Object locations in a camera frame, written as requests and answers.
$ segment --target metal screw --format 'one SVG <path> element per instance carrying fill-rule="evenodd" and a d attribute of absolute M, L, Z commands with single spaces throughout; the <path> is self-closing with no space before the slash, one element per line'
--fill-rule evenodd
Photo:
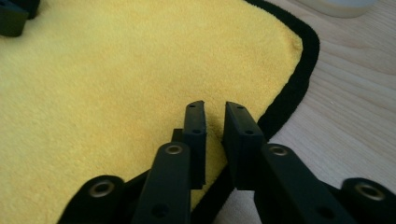
<path fill-rule="evenodd" d="M 270 147 L 270 151 L 277 156 L 286 156 L 288 155 L 288 151 L 283 147 Z"/>
<path fill-rule="evenodd" d="M 381 190 L 365 183 L 357 184 L 355 190 L 371 200 L 382 201 L 385 199 L 385 194 Z"/>
<path fill-rule="evenodd" d="M 169 146 L 165 149 L 165 152 L 168 154 L 176 155 L 183 151 L 183 148 L 180 146 Z"/>
<path fill-rule="evenodd" d="M 90 195 L 93 198 L 101 198 L 111 193 L 114 189 L 114 184 L 109 180 L 102 180 L 90 188 Z"/>

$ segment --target wooden table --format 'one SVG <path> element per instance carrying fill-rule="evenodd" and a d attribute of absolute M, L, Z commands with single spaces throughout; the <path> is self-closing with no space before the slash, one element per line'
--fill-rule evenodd
<path fill-rule="evenodd" d="M 396 1 L 378 1 L 354 19 L 294 0 L 269 2 L 309 24 L 321 41 L 308 93 L 271 142 L 293 149 L 337 188 L 364 177 L 396 193 Z M 253 193 L 235 191 L 214 223 L 261 223 Z"/>

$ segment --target microfiber cloth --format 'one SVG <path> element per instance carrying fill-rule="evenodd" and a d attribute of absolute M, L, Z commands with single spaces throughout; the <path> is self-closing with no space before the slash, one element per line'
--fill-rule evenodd
<path fill-rule="evenodd" d="M 230 187 L 225 102 L 269 138 L 317 57 L 315 33 L 262 1 L 42 0 L 22 36 L 0 36 L 0 222 L 54 223 L 89 179 L 146 172 L 198 100 L 206 185 L 192 192 L 192 219 L 210 220 Z"/>

